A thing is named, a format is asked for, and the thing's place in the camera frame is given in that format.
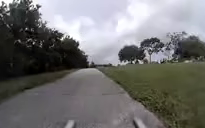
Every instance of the sky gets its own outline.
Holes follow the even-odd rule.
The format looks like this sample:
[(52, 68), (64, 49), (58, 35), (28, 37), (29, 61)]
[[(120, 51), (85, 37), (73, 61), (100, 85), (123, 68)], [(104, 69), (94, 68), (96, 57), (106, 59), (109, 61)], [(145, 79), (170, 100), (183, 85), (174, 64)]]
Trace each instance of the sky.
[(124, 45), (139, 46), (154, 36), (164, 39), (168, 32), (186, 31), (205, 40), (205, 0), (33, 1), (42, 5), (48, 25), (77, 39), (95, 63), (118, 64)]

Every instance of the cloud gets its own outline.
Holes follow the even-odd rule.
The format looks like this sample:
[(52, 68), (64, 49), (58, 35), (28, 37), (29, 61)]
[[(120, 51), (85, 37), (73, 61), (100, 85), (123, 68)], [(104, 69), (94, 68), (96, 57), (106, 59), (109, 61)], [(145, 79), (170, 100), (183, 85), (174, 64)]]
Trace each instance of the cloud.
[(145, 38), (186, 31), (205, 39), (205, 0), (34, 0), (49, 25), (80, 41), (96, 63), (118, 63), (118, 51)]

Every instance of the grass verge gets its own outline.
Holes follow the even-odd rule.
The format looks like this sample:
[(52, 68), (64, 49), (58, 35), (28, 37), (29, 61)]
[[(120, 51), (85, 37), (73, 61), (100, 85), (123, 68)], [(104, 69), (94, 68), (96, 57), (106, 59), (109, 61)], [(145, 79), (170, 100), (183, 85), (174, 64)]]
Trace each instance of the grass verge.
[(205, 128), (205, 63), (101, 68), (170, 128)]
[(24, 90), (43, 85), (45, 83), (53, 82), (59, 78), (64, 77), (70, 72), (72, 71), (59, 71), (0, 81), (0, 102), (16, 95), (17, 93), (23, 92)]

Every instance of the road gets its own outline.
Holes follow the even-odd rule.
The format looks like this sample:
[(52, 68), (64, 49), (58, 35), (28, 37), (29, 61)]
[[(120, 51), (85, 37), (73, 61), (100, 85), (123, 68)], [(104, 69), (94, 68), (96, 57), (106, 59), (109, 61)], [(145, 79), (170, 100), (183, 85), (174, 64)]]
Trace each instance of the road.
[(134, 128), (137, 117), (147, 128), (162, 124), (115, 82), (96, 69), (82, 69), (0, 104), (0, 128)]

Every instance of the lawn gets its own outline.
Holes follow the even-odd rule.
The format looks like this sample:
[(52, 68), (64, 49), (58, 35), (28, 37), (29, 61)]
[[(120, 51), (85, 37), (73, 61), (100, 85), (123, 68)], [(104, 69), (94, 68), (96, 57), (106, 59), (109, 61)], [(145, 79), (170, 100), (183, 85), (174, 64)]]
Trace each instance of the lawn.
[(205, 63), (100, 69), (170, 128), (205, 128)]
[(59, 71), (0, 81), (0, 102), (24, 90), (53, 82), (70, 72), (72, 71)]

